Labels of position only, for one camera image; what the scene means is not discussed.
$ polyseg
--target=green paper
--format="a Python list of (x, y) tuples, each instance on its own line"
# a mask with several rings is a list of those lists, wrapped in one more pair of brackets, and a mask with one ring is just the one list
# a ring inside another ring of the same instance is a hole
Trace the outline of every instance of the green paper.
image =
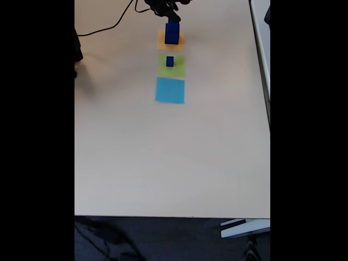
[[(167, 67), (167, 56), (174, 57), (174, 66)], [(186, 57), (182, 55), (158, 55), (158, 77), (185, 78)]]

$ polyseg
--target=light blue paper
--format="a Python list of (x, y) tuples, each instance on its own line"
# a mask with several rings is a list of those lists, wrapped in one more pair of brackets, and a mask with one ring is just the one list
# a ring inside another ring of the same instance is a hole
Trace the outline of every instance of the light blue paper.
[(185, 104), (185, 81), (158, 77), (156, 101)]

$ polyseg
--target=yellow paper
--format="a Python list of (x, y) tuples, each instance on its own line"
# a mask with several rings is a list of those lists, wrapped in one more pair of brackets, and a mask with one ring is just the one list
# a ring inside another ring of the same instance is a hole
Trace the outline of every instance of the yellow paper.
[(184, 51), (184, 32), (183, 31), (180, 31), (178, 45), (166, 45), (164, 43), (164, 39), (165, 39), (165, 30), (159, 29), (158, 30), (158, 40), (157, 40), (157, 49), (168, 50), (168, 51), (177, 51), (177, 52)]

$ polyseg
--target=dark floor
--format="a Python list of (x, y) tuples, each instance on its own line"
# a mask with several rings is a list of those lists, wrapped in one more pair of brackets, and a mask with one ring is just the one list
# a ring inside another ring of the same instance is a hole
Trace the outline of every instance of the dark floor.
[[(123, 230), (134, 241), (146, 261), (243, 261), (247, 237), (220, 238), (220, 223), (226, 219), (178, 219), (148, 217), (94, 217)], [(82, 226), (78, 228), (106, 251), (103, 240)], [(270, 232), (257, 235), (262, 261), (270, 260)], [(132, 252), (128, 245), (110, 246), (110, 256)], [(75, 260), (103, 261), (100, 254), (75, 229)]]

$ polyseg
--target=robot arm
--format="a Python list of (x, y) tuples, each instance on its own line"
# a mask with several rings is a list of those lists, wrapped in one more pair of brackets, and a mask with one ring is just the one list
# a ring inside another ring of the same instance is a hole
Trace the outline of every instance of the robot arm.
[(189, 4), (191, 0), (144, 0), (147, 3), (151, 10), (154, 11), (155, 15), (166, 16), (173, 19), (176, 22), (180, 22), (180, 17), (174, 12), (179, 10), (176, 2), (182, 4)]

